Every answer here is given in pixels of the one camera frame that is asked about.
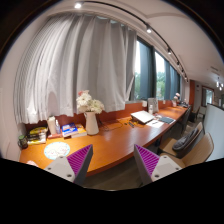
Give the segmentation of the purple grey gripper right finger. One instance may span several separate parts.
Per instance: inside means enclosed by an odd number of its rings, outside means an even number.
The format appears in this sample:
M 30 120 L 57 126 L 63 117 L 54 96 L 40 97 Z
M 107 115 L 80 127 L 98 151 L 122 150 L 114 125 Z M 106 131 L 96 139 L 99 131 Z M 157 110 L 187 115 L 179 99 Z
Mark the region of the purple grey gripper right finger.
M 169 156 L 158 156 L 137 144 L 134 145 L 134 158 L 143 185 L 147 185 L 181 170 L 181 167 Z

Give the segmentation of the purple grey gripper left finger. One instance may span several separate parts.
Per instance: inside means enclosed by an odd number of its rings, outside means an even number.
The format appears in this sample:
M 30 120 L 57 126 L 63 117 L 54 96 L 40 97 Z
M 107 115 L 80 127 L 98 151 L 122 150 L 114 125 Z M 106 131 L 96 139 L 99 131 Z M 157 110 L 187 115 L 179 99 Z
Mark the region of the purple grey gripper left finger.
M 92 156 L 93 145 L 90 144 L 68 157 L 59 156 L 45 168 L 45 171 L 81 186 L 85 180 Z

